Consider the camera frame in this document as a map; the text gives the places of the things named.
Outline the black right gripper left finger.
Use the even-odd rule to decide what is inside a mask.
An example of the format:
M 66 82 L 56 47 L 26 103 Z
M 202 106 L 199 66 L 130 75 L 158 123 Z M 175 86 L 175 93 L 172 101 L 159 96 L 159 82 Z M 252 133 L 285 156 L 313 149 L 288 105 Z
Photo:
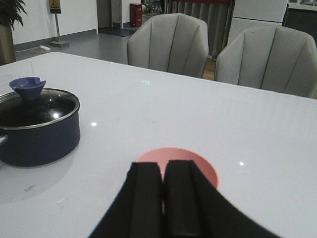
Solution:
M 157 163 L 134 162 L 91 238 L 160 238 L 162 179 Z

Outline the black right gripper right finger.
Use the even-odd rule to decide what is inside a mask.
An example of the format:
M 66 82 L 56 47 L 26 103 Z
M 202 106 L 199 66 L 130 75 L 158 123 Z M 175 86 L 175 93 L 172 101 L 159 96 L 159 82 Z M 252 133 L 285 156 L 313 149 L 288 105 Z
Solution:
M 275 238 L 225 199 L 193 161 L 169 161 L 164 176 L 169 238 Z

